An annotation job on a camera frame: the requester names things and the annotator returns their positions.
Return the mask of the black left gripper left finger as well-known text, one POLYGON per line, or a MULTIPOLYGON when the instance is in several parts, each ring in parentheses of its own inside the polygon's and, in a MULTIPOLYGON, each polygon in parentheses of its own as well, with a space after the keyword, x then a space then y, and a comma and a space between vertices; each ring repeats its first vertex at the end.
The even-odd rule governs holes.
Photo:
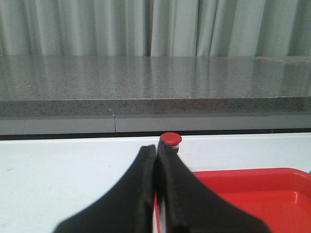
POLYGON ((118 182, 96 202, 57 225, 56 233, 151 233, 155 145, 140 148, 118 182))

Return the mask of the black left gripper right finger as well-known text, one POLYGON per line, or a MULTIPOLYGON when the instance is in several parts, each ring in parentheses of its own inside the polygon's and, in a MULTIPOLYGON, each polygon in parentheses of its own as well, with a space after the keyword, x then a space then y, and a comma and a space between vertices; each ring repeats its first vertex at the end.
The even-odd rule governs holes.
POLYGON ((168 233, 268 233, 260 219, 205 186, 172 146, 157 148, 157 204, 168 233))

